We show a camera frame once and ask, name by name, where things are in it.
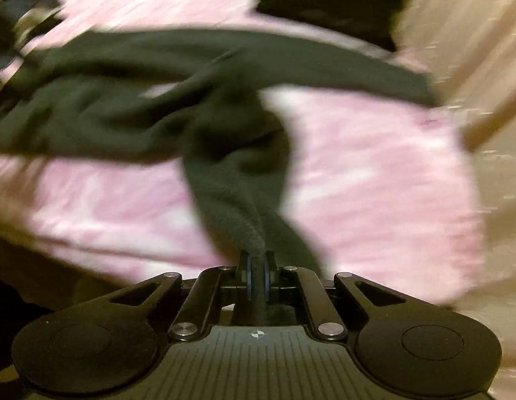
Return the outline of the pink floral fleece bed blanket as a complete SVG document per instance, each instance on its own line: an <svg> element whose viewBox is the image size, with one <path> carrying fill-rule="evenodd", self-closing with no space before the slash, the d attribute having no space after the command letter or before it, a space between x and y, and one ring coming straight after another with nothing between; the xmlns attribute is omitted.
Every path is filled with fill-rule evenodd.
<svg viewBox="0 0 516 400"><path fill-rule="evenodd" d="M65 0L60 45L91 28L214 26L284 33L383 52L324 29L258 15L254 0ZM470 290L484 264L470 169L440 110L365 93L279 87L264 101L294 139L285 214L325 262L433 303ZM222 263L199 225L179 163L0 155L0 243L118 284Z"/></svg>

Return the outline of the dark grey-black garment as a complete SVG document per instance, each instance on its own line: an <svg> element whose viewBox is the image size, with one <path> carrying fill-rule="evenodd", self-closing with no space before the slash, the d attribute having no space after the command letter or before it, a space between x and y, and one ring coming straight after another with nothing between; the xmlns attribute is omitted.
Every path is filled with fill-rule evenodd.
<svg viewBox="0 0 516 400"><path fill-rule="evenodd" d="M334 45L274 33L82 33L35 50L0 92L0 154L156 163L180 158L207 229L237 252L320 272L281 216L288 134L260 101L279 85L425 107L426 78Z"/></svg>

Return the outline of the navy blue garment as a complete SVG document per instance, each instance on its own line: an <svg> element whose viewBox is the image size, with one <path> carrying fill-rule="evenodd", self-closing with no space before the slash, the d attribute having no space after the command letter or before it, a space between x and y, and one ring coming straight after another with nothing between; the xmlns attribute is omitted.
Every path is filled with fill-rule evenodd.
<svg viewBox="0 0 516 400"><path fill-rule="evenodd" d="M343 33L389 52L396 17L406 0L258 0L255 10Z"/></svg>

